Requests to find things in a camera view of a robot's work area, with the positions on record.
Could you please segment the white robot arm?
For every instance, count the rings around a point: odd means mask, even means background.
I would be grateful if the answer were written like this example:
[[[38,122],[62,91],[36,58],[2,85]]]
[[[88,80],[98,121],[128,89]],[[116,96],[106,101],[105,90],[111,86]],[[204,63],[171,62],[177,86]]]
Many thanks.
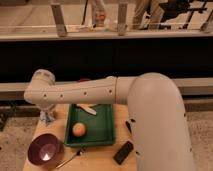
[[[39,69],[24,99],[43,111],[55,104],[125,104],[137,171],[196,171],[183,98],[174,81],[163,74],[57,85],[54,74]]]

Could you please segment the red object behind arm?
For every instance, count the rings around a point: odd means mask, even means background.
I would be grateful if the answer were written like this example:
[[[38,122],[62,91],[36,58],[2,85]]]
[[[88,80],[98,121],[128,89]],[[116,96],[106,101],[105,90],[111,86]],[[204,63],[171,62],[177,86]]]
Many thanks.
[[[90,79],[83,78],[83,79],[80,79],[78,82],[85,82],[85,81],[90,81]]]

